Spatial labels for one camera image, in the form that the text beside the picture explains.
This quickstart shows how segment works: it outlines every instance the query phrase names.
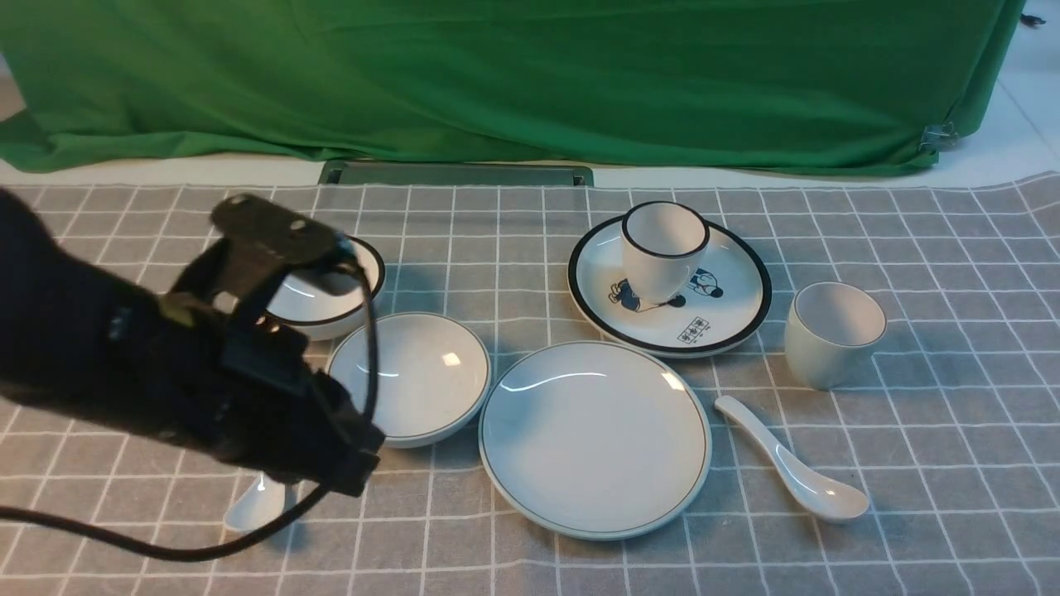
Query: ceramic tableware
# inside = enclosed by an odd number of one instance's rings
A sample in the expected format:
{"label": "ceramic tableware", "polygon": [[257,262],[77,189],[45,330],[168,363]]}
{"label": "ceramic tableware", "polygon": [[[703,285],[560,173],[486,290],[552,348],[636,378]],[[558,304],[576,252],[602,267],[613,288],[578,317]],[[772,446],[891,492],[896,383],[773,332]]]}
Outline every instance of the ceramic tableware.
{"label": "ceramic tableware", "polygon": [[661,527],[695,497],[710,426],[668,366],[603,341],[515,364],[482,406],[479,452],[498,492],[550,530],[620,540]]}
{"label": "ceramic tableware", "polygon": [[865,493],[808,468],[736,399],[722,396],[714,400],[714,408],[750,435],[776,467],[789,492],[807,511],[829,522],[845,522],[868,510]]}
{"label": "ceramic tableware", "polygon": [[807,387],[828,389],[872,354],[886,329],[883,309],[868,294],[836,281],[810,284],[788,312],[788,367]]}
{"label": "ceramic tableware", "polygon": [[[475,417],[490,386],[482,341],[459,322],[430,313],[402,313],[376,321],[378,406],[373,423],[385,445],[411,449],[438,442]],[[357,409],[367,386],[365,330],[350,335],[328,363]]]}
{"label": "ceramic tableware", "polygon": [[649,304],[669,302],[692,278],[710,228],[676,203],[642,203],[622,216],[622,268],[633,293]]}
{"label": "ceramic tableware", "polygon": [[578,310],[604,335],[650,354],[694,358],[724,352],[765,320],[773,285],[746,242],[712,222],[710,242],[684,287],[668,303],[640,299],[623,269],[622,217],[575,246],[567,285]]}
{"label": "ceramic tableware", "polygon": [[287,487],[265,474],[228,508],[225,527],[237,531],[253,531],[277,519],[287,505]]}
{"label": "ceramic tableware", "polygon": [[[371,297],[383,287],[386,266],[383,258],[370,244],[350,236],[357,261],[365,268],[371,285]],[[333,275],[332,281],[341,294],[333,296],[307,281],[289,275],[283,280],[272,301],[266,309],[280,322],[287,325],[314,341],[334,339],[349,334],[365,323],[365,292],[349,277]]]}

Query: white floor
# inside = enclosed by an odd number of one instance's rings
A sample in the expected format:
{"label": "white floor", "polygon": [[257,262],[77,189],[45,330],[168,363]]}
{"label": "white floor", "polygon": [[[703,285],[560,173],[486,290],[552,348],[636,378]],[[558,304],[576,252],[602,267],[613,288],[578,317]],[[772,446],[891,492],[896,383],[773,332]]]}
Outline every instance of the white floor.
{"label": "white floor", "polygon": [[[934,169],[904,178],[809,179],[714,168],[594,166],[604,188],[806,186],[976,187],[1060,171],[1060,0],[1029,0],[1026,12],[1048,21],[1020,27],[994,87],[983,127],[941,156]],[[0,62],[0,119],[22,107]],[[283,157],[214,155],[166,160],[121,160],[51,174],[26,174],[0,161],[0,183],[255,185],[316,183],[320,164]]]}

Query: green backdrop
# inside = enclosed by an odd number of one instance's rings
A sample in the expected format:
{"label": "green backdrop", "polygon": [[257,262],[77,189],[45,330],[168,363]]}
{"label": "green backdrop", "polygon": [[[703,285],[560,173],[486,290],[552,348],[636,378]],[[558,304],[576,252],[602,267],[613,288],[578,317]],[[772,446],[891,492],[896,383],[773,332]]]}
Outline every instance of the green backdrop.
{"label": "green backdrop", "polygon": [[1023,0],[3,0],[51,171],[223,151],[900,174],[975,130]]}

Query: white teacup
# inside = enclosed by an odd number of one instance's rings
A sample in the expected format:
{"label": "white teacup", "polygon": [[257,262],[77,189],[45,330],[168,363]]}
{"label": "white teacup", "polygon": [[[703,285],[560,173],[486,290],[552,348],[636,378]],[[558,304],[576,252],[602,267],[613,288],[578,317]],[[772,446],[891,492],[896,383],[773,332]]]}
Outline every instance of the white teacup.
{"label": "white teacup", "polygon": [[887,317],[868,294],[837,281],[812,283],[788,311],[788,368],[807,387],[828,389],[872,355],[886,330]]}
{"label": "white teacup", "polygon": [[688,283],[710,240],[699,213],[676,203],[643,203],[622,217],[622,267],[630,288],[652,304]]}

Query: robotic arm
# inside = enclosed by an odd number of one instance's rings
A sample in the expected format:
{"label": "robotic arm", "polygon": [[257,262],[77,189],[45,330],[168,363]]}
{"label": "robotic arm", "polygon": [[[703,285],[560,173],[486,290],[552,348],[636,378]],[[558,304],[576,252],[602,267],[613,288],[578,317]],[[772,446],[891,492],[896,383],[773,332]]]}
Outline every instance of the robotic arm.
{"label": "robotic arm", "polygon": [[[242,550],[297,519],[329,490],[359,496],[378,462],[371,424],[376,350],[371,302],[368,404],[303,361],[308,340],[265,308],[288,274],[328,291],[328,274],[367,285],[344,234],[252,195],[218,205],[223,238],[163,296],[64,252],[40,220],[0,189],[0,396],[271,477],[320,484],[281,518],[233,542],[177,550],[102,528],[0,507],[141,555],[207,560]],[[214,306],[222,293],[234,311]]]}

